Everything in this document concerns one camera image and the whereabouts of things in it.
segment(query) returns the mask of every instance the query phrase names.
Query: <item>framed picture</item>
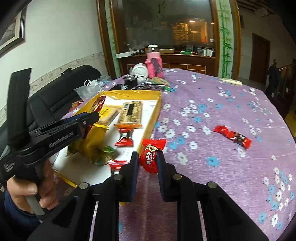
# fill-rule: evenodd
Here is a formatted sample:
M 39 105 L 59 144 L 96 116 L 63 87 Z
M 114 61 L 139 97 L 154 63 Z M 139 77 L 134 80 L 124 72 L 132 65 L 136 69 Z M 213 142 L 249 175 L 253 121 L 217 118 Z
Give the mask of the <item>framed picture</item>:
M 4 35 L 0 39 L 0 57 L 9 50 L 25 41 L 25 15 L 24 8 L 10 23 Z

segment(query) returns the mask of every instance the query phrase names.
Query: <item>blue flower print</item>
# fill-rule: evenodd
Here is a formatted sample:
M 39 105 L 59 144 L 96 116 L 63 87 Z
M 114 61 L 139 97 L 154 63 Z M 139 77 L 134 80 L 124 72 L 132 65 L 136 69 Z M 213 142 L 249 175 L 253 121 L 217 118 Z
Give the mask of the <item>blue flower print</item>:
M 272 202 L 272 195 L 268 195 L 268 197 L 267 197 L 267 202 L 268 202 L 269 204 L 271 204 L 271 202 Z
M 284 177 L 285 177 L 285 175 L 284 175 L 284 172 L 283 172 L 283 171 L 280 171 L 280 172 L 279 172 L 279 174 L 280 174 L 281 178 L 284 178 Z
M 205 104 L 199 104 L 198 108 L 200 108 L 201 110 L 205 110 L 207 107 Z
M 199 116 L 196 116 L 193 119 L 194 119 L 195 122 L 201 122 L 202 121 L 201 117 L 199 117 Z
M 212 166 L 212 167 L 217 167 L 219 166 L 219 160 L 214 157 L 214 156 L 210 156 L 207 158 L 207 163 L 208 165 Z
M 178 148 L 178 143 L 172 141 L 170 144 L 168 144 L 168 147 L 169 147 L 170 149 L 176 150 L 176 149 Z
M 269 185 L 269 192 L 270 193 L 274 193 L 274 191 L 275 191 L 275 188 L 274 188 L 274 185 Z
M 224 105 L 218 103 L 218 104 L 216 104 L 216 109 L 221 109 L 223 106 L 224 106 Z
M 275 210 L 278 209 L 278 207 L 279 207 L 279 206 L 278 206 L 277 202 L 276 202 L 276 201 L 273 201 L 273 202 L 272 202 L 272 210 L 275 211 Z
M 278 229 L 281 229 L 283 227 L 283 221 L 278 222 Z
M 266 216 L 266 213 L 260 213 L 259 223 L 264 223 L 264 221 L 266 220 Z
M 286 177 L 284 177 L 284 184 L 287 185 L 288 184 L 288 179 Z
M 179 143 L 180 145 L 184 145 L 184 144 L 185 144 L 185 140 L 184 140 L 183 137 L 178 137 L 177 141 L 178 141 L 178 143 Z
M 122 229 L 123 229 L 122 223 L 119 221 L 118 222 L 118 232 L 121 233 Z

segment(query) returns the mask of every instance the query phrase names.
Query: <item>green bamboo painting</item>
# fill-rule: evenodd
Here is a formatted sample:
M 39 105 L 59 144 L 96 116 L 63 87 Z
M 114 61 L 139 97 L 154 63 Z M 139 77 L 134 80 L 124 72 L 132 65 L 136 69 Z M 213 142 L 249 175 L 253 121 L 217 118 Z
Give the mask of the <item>green bamboo painting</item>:
M 231 55 L 230 50 L 232 49 L 231 42 L 232 38 L 231 31 L 227 28 L 227 25 L 229 21 L 231 21 L 231 11 L 229 10 L 229 7 L 225 5 L 224 3 L 221 3 L 221 0 L 219 0 L 219 21 L 221 21 L 220 24 L 220 33 L 222 33 L 222 37 L 220 37 L 223 41 L 223 53 L 222 53 L 222 78 L 230 78 L 230 73 L 228 72 L 228 66 L 231 64 Z

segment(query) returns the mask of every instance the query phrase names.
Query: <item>purple tablecloth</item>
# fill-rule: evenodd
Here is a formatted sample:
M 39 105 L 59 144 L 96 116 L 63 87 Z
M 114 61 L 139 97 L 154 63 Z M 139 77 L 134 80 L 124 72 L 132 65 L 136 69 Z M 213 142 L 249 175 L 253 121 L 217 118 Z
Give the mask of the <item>purple tablecloth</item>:
M 167 139 L 166 161 L 194 182 L 216 182 L 275 241 L 296 210 L 296 146 L 283 118 L 249 86 L 179 69 L 167 69 L 164 79 L 174 91 L 163 93 L 152 135 Z M 251 139 L 250 148 L 213 132 L 216 125 Z M 119 220 L 120 240 L 177 239 L 176 203 L 164 203 L 157 175 L 141 167 L 135 199 L 120 207 Z

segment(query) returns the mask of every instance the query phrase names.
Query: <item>person's hand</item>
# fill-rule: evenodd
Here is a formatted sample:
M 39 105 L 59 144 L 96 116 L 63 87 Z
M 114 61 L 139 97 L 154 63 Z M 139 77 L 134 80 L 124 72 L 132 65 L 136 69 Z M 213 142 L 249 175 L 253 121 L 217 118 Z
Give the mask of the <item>person's hand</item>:
M 14 176 L 7 181 L 7 189 L 14 204 L 19 209 L 29 213 L 33 213 L 33 211 L 27 203 L 25 196 L 35 195 L 37 192 L 41 196 L 39 204 L 42 208 L 50 210 L 58 204 L 54 171 L 49 160 L 46 160 L 44 163 L 44 180 L 39 187 L 33 182 L 18 179 Z

